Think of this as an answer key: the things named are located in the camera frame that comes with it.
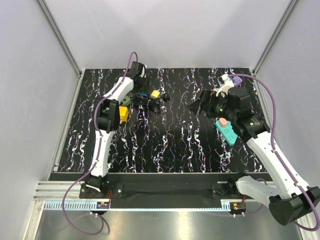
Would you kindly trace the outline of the pink plug adapter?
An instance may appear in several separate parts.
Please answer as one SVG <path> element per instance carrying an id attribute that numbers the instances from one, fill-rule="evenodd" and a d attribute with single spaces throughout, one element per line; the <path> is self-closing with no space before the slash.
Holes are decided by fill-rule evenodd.
<path id="1" fill-rule="evenodd" d="M 224 128 L 228 125 L 228 121 L 225 118 L 221 117 L 221 118 L 219 118 L 219 124 L 221 127 Z"/>

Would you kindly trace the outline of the light blue plug adapter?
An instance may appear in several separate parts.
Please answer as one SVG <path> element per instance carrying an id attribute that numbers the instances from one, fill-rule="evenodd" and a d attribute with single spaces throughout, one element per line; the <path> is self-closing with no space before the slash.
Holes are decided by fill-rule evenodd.
<path id="1" fill-rule="evenodd" d="M 147 93 L 139 92 L 139 96 L 147 98 L 149 95 Z"/>

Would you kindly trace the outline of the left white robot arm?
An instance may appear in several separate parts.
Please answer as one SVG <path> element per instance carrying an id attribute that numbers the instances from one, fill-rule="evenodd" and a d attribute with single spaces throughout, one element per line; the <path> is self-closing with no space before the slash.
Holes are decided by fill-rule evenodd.
<path id="1" fill-rule="evenodd" d="M 103 198 L 108 193 L 108 157 L 112 138 L 121 121 L 120 102 L 128 93 L 141 92 L 149 85 L 147 66 L 134 61 L 124 75 L 118 78 L 111 90 L 96 101 L 93 114 L 94 151 L 89 174 L 85 178 L 85 186 L 97 198 Z"/>

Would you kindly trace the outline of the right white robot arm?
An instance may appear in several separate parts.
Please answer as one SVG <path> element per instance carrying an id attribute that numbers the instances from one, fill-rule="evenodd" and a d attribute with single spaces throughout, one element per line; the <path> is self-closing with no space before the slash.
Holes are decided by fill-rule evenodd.
<path id="1" fill-rule="evenodd" d="M 251 96 L 242 87 L 227 91 L 203 90 L 200 97 L 188 105 L 199 116 L 217 118 L 216 128 L 223 136 L 231 127 L 254 152 L 274 182 L 274 187 L 254 180 L 245 173 L 228 181 L 227 193 L 232 198 L 247 195 L 268 207 L 273 218 L 286 226 L 313 212 L 320 202 L 320 188 L 311 187 L 291 166 L 275 143 L 265 119 L 253 114 Z"/>

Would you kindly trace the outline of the small yellow plug adapter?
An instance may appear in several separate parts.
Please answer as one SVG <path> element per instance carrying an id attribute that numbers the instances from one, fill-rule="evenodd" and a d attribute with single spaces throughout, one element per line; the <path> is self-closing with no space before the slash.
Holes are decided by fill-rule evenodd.
<path id="1" fill-rule="evenodd" d="M 160 96 L 161 96 L 161 93 L 160 93 L 159 91 L 157 91 L 157 90 L 153 90 L 152 93 L 150 94 L 150 97 L 151 97 L 152 99 L 157 99 L 157 98 L 159 98 Z"/>

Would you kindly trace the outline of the green power strip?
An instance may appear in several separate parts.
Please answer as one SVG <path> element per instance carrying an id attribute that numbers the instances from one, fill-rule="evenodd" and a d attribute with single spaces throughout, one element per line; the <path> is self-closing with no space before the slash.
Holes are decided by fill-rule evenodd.
<path id="1" fill-rule="evenodd" d="M 122 106 L 127 107 L 131 104 L 131 102 L 131 98 L 126 95 L 122 100 Z"/>

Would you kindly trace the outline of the yellow cube adapter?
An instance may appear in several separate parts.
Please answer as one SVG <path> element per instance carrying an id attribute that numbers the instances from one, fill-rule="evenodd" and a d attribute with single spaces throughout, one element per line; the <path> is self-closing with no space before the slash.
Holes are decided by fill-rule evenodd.
<path id="1" fill-rule="evenodd" d="M 126 106 L 119 106 L 119 116 L 122 122 L 126 122 L 129 117 L 129 109 Z"/>

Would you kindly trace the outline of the teal triangular power strip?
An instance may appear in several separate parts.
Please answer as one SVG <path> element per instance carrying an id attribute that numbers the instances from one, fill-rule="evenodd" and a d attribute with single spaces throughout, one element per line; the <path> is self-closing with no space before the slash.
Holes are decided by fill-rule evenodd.
<path id="1" fill-rule="evenodd" d="M 234 132 L 231 122 L 228 121 L 228 124 L 226 127 L 221 127 L 218 119 L 215 122 L 215 126 L 220 132 L 220 134 L 222 135 L 222 137 L 225 139 L 225 141 L 228 143 L 228 145 L 234 146 L 237 141 L 238 135 Z"/>

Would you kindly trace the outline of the purple power strip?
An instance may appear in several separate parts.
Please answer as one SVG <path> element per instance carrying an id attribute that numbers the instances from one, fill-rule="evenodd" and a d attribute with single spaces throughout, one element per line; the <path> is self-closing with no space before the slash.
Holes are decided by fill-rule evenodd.
<path id="1" fill-rule="evenodd" d="M 232 76 L 230 79 L 232 80 L 234 87 L 240 87 L 243 82 L 243 79 L 239 76 Z"/>

